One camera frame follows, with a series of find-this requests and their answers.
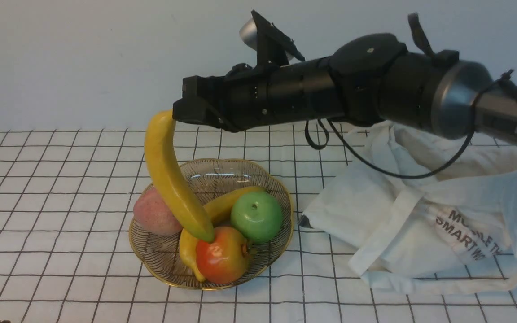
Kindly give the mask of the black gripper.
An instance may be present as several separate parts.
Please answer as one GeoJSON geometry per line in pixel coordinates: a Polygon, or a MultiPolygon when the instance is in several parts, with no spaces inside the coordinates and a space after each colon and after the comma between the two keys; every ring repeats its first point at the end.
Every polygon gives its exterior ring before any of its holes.
{"type": "Polygon", "coordinates": [[[267,126],[267,115],[254,105],[256,86],[267,78],[267,64],[236,64],[223,76],[183,78],[181,98],[172,105],[176,122],[236,133],[267,126]]]}

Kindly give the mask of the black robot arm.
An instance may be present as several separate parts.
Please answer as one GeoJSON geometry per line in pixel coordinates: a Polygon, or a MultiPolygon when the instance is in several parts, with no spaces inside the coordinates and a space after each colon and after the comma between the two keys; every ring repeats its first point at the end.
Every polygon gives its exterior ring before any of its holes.
{"type": "Polygon", "coordinates": [[[391,121],[449,140],[477,131],[517,145],[517,88],[501,87],[455,51],[412,53],[388,33],[312,61],[285,35],[257,35],[256,51],[255,67],[185,78],[174,120],[231,132],[316,119],[391,121]]]}

